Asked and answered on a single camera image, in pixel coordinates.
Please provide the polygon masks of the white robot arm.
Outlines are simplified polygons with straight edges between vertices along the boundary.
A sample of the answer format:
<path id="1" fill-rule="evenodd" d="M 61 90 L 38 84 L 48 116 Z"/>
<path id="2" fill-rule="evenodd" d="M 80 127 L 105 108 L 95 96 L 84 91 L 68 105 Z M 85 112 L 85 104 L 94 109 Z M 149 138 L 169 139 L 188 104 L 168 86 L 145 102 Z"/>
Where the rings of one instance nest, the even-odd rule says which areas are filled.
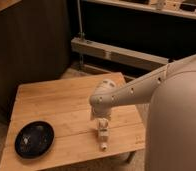
<path id="1" fill-rule="evenodd" d="M 94 118 L 109 116 L 114 107 L 147 103 L 145 171 L 196 171 L 196 54 L 120 87 L 105 79 L 89 103 Z"/>

